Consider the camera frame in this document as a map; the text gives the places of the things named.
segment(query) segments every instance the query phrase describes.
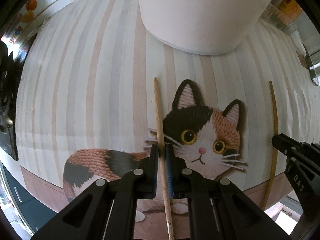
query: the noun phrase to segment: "yellow eye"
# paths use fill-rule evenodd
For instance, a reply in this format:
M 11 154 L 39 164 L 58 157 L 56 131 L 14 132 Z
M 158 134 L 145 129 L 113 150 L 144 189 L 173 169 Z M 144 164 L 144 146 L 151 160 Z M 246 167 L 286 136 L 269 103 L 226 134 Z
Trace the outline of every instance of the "yellow eye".
M 222 141 L 222 140 L 216 141 L 213 144 L 213 151 L 216 154 L 221 154 L 221 153 L 223 153 L 225 146 L 226 145 L 225 145 L 224 141 Z
M 181 134 L 181 141 L 184 144 L 191 145 L 197 140 L 197 135 L 193 130 L 184 130 Z

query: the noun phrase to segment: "cat face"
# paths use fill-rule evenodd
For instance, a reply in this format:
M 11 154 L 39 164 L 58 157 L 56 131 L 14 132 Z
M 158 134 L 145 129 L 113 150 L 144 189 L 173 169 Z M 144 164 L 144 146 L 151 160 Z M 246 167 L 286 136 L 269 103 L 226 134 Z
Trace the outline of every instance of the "cat face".
M 236 160 L 240 147 L 239 117 L 242 103 L 232 101 L 224 111 L 201 105 L 201 95 L 191 80 L 179 86 L 172 111 L 163 120 L 165 140 L 177 157 L 204 177 L 218 175 L 243 163 Z

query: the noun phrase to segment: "bamboo stick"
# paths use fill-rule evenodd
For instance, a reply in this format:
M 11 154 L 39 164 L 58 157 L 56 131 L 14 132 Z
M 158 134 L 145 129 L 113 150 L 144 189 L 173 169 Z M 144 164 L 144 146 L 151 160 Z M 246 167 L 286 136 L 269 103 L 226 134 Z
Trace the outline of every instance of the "bamboo stick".
M 157 140 L 158 140 L 158 147 L 159 147 L 159 165 L 160 165 L 160 176 L 161 176 L 162 192 L 163 192 L 163 200 L 164 200 L 164 211 L 165 211 L 165 217 L 167 220 L 169 240 L 174 240 L 170 196 L 168 191 L 168 180 L 166 175 L 166 162 L 165 162 L 165 150 L 164 150 L 165 146 L 164 146 L 164 134 L 163 134 L 163 126 L 162 126 L 162 111 L 161 111 L 161 100 L 160 100 L 161 97 L 160 97 L 158 79 L 153 78 L 153 82 L 154 82 L 154 93 L 155 93 Z
M 278 128 L 278 111 L 277 111 L 277 105 L 276 105 L 276 97 L 275 92 L 273 90 L 272 81 L 269 81 L 270 91 L 271 91 L 271 98 L 272 98 L 272 109 L 273 109 L 273 135 L 279 134 L 279 128 Z M 278 160 L 278 150 L 276 148 L 272 148 L 272 162 L 271 162 L 271 171 L 270 171 L 270 177 L 269 177 L 269 184 L 266 196 L 263 201 L 262 210 L 265 211 L 268 199 L 270 197 L 270 192 L 272 188 L 273 181 L 275 179 L 276 175 L 276 167 L 277 167 L 277 160 Z

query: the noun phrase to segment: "wall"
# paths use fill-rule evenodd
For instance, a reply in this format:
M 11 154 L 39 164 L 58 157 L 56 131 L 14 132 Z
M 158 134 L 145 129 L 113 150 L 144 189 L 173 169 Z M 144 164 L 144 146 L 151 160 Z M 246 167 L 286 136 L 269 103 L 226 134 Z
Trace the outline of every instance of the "wall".
M 33 10 L 34 17 L 29 17 L 30 21 L 23 23 L 19 21 L 19 17 L 28 13 L 26 7 L 23 7 L 18 13 L 17 19 L 13 21 L 13 26 L 10 27 L 11 32 L 5 35 L 3 41 L 9 47 L 9 53 L 30 38 L 34 33 L 37 33 L 37 28 L 48 18 L 53 16 L 56 12 L 72 3 L 75 0 L 36 0 L 37 6 Z

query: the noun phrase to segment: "white whisker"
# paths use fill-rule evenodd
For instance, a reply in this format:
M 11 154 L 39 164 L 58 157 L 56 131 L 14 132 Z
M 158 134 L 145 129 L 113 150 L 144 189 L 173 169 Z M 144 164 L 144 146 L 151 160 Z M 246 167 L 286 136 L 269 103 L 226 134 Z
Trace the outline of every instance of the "white whisker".
M 228 167 L 232 167 L 232 168 L 236 168 L 236 169 L 239 169 L 239 170 L 241 170 L 241 171 L 243 171 L 243 170 L 244 170 L 243 168 L 240 168 L 240 167 L 237 167 L 237 166 L 234 166 L 234 165 L 228 164 L 228 163 L 221 163 L 221 165 L 228 166 Z
M 149 131 L 149 132 L 153 132 L 153 133 L 157 133 L 157 130 L 156 130 L 156 129 L 153 129 L 153 128 L 148 128 L 148 131 Z
M 234 157 L 234 156 L 239 156 L 239 155 L 240 154 L 230 154 L 230 155 L 223 156 L 223 159 L 229 158 L 229 157 Z
M 156 129 L 153 129 L 153 128 L 148 128 L 148 131 L 153 132 L 153 133 L 156 133 L 156 132 L 157 132 L 157 130 L 156 130 Z M 172 139 L 171 137 L 169 137 L 169 136 L 167 136 L 167 135 L 165 135 L 165 134 L 164 134 L 164 137 L 167 138 L 168 140 L 170 140 L 171 142 L 173 142 L 173 143 L 179 145 L 180 147 L 182 147 L 182 144 L 181 144 L 181 143 L 178 143 L 176 140 Z
M 178 143 L 176 140 L 172 139 L 171 137 L 164 135 L 165 138 L 169 139 L 170 141 L 172 141 L 173 143 L 177 144 L 178 146 L 182 147 L 181 143 Z
M 144 148 L 151 148 L 152 145 L 145 145 Z
M 222 162 L 235 162 L 235 163 L 245 163 L 243 161 L 238 161 L 238 160 L 221 160 Z
M 148 138 L 148 139 L 145 139 L 146 142 L 157 142 L 158 139 L 157 138 Z
M 180 154 L 192 154 L 192 151 L 190 151 L 187 148 L 181 148 L 180 146 L 172 144 L 173 149 L 175 150 L 175 154 L 180 153 Z

